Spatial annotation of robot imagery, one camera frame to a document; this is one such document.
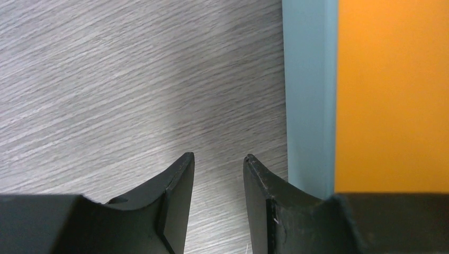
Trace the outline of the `orange drawer box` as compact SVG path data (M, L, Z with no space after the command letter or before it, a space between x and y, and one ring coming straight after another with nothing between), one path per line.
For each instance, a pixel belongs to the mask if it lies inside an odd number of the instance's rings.
M283 1L288 179L448 192L448 1Z

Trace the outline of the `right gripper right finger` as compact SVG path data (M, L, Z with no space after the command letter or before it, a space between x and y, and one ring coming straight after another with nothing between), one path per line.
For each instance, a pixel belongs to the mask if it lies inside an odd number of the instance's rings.
M448 253L448 195L337 193L319 199L255 156L243 163L253 253Z

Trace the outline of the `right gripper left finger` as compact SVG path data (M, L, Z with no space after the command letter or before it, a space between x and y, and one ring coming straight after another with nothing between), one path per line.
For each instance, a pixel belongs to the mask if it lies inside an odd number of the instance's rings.
M97 203L80 194L1 195L1 253L183 253L194 154Z

